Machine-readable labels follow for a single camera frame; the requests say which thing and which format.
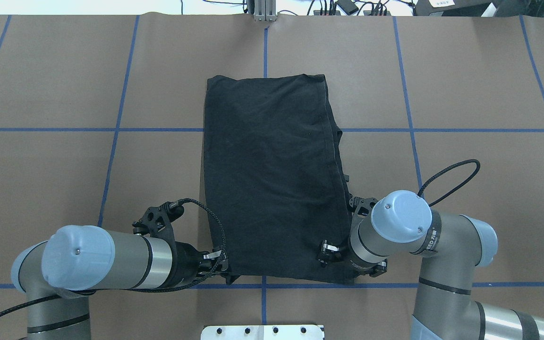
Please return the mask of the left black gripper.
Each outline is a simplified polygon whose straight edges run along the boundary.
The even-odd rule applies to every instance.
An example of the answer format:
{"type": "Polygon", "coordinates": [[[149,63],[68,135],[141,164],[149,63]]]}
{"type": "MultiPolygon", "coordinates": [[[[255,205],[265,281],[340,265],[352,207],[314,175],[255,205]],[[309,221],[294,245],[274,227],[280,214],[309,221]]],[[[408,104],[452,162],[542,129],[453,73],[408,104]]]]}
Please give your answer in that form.
{"type": "Polygon", "coordinates": [[[177,269],[173,276],[173,286],[186,286],[197,279],[199,272],[227,272],[229,259],[224,250],[216,250],[212,253],[200,251],[194,246],[176,242],[177,269]]]}

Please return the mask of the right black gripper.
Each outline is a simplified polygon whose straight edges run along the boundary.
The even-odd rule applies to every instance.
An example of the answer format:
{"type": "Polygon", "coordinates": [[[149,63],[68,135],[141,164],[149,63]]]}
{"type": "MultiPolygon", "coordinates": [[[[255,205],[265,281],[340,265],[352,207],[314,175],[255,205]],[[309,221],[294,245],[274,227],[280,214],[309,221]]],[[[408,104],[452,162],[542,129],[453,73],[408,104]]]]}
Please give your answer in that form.
{"type": "Polygon", "coordinates": [[[387,257],[381,256],[378,250],[372,250],[371,246],[371,240],[375,239],[371,215],[376,202],[375,198],[350,198],[352,219],[349,236],[339,247],[323,240],[317,253],[320,265],[342,262],[354,276],[380,276],[387,272],[387,257]]]}

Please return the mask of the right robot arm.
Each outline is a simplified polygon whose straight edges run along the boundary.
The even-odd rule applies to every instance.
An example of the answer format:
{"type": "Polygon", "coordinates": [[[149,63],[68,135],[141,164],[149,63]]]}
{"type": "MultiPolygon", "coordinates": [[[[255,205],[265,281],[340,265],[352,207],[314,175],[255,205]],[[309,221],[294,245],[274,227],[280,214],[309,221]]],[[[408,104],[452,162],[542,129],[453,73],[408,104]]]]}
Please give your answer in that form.
{"type": "Polygon", "coordinates": [[[378,276],[391,255],[421,256],[412,340],[544,340],[543,318],[471,298],[475,268],[490,265],[497,253],[490,224],[432,210],[411,191],[352,198],[349,210],[349,236],[339,245],[322,241],[318,260],[378,276]]]}

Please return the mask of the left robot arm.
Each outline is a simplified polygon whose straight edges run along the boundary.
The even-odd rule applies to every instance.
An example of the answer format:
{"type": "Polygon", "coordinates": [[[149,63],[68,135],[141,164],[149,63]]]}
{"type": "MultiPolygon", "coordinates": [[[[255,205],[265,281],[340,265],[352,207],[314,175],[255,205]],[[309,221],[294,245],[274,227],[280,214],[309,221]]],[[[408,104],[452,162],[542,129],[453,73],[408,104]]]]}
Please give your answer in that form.
{"type": "Polygon", "coordinates": [[[17,256],[11,280],[34,304],[28,340],[89,340],[89,297],[100,290],[174,292],[227,269],[222,247],[199,251],[177,242],[171,227],[136,234],[69,225],[17,256]]]}

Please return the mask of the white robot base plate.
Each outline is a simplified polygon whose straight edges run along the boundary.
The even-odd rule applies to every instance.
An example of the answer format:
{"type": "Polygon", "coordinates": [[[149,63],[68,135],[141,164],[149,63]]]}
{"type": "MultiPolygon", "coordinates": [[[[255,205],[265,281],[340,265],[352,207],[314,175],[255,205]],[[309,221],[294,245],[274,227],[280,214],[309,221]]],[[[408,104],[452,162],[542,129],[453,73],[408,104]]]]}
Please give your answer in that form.
{"type": "Polygon", "coordinates": [[[324,340],[322,325],[210,325],[204,327],[201,340],[324,340]]]}

